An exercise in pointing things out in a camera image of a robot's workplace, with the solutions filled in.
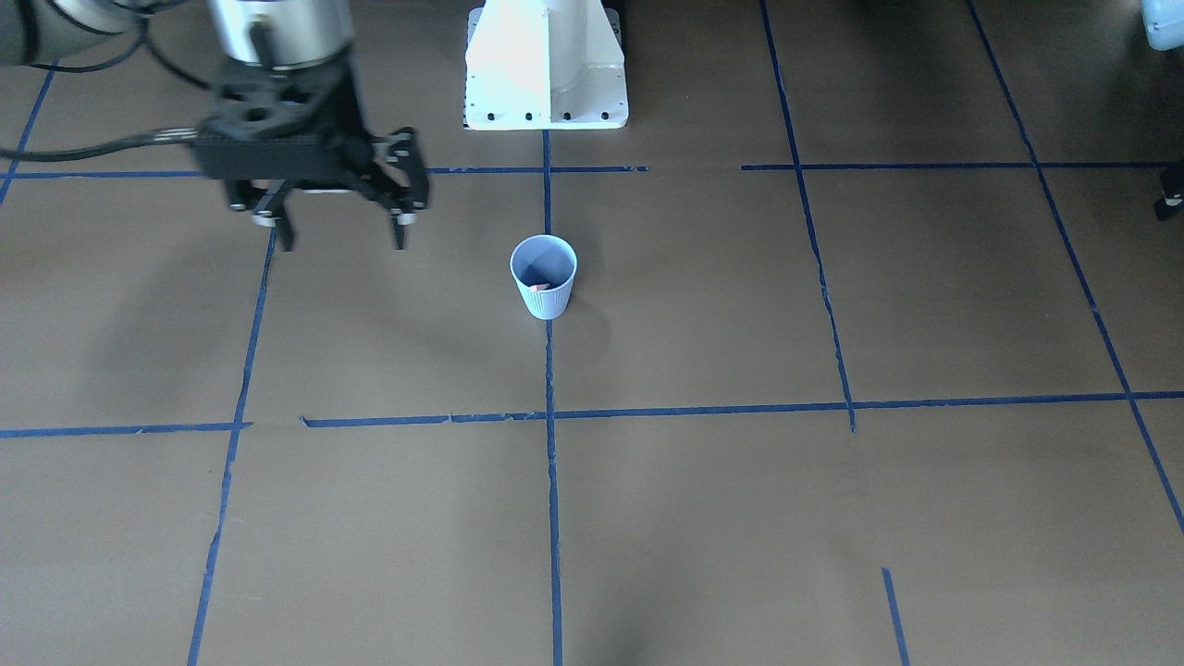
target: floor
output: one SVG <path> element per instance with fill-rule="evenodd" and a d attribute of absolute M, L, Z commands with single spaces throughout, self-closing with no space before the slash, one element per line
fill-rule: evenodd
<path fill-rule="evenodd" d="M 0 162 L 0 662 L 1179 664 L 1137 1 L 632 0 L 587 134 L 462 129 L 474 5 L 352 2 L 435 169 L 404 252 L 332 194 L 276 251 L 180 147 Z M 204 4 L 154 34 L 219 60 Z M 206 104 L 144 53 L 0 87 L 28 149 Z"/>

